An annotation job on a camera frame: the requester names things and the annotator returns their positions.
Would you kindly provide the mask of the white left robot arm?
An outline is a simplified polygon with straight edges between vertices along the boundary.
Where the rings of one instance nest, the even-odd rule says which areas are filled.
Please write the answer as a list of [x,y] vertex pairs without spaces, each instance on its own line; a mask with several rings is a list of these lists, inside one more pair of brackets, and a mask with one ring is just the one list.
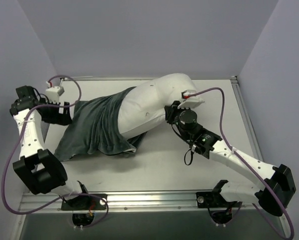
[[60,103],[61,86],[50,86],[40,95],[32,86],[16,89],[18,98],[9,110],[20,136],[19,160],[14,172],[34,195],[54,193],[79,210],[90,205],[90,196],[80,181],[70,181],[62,163],[46,147],[41,123],[67,126],[72,123],[69,102]]

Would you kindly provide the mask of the white pillow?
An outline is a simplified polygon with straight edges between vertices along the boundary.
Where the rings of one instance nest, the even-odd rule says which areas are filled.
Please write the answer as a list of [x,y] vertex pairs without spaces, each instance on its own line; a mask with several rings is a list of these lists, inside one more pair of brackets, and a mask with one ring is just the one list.
[[165,106],[182,101],[182,92],[196,91],[191,78],[172,73],[134,87],[123,98],[117,119],[119,133],[125,139],[139,136],[165,122]]

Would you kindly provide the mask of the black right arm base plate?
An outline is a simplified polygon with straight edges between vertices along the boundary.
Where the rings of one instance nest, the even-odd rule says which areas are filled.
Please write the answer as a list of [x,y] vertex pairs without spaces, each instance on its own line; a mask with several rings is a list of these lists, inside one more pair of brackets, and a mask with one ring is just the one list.
[[197,207],[200,209],[214,209],[214,208],[224,208],[229,207],[236,208],[240,206],[237,201],[226,201],[218,192],[212,191],[199,191],[196,192],[196,203]]

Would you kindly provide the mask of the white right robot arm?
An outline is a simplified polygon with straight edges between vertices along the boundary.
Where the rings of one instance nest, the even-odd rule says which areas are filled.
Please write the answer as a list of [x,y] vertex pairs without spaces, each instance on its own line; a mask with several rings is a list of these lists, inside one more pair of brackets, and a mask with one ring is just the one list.
[[291,169],[284,164],[275,166],[262,162],[227,146],[224,138],[197,122],[195,111],[180,108],[180,105],[179,101],[174,101],[172,105],[165,106],[165,120],[175,134],[188,144],[190,154],[221,163],[247,180],[235,184],[221,179],[212,190],[212,202],[219,207],[231,202],[259,204],[267,213],[282,216],[296,192]]

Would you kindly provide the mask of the dark green pillowcase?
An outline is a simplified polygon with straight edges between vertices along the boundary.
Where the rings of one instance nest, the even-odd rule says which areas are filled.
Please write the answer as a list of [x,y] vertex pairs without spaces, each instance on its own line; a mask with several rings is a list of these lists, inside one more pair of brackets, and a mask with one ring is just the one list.
[[79,101],[74,106],[72,123],[66,128],[54,156],[63,162],[97,151],[107,156],[136,152],[146,133],[126,139],[118,128],[119,109],[124,97],[133,89],[129,87],[112,95]]

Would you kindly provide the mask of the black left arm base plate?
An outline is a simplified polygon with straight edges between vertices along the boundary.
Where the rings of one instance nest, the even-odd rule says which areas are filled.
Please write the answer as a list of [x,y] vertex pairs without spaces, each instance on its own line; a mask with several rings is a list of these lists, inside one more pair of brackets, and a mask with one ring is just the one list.
[[105,193],[92,193],[89,196],[79,195],[70,200],[62,200],[62,211],[105,210],[108,195]]

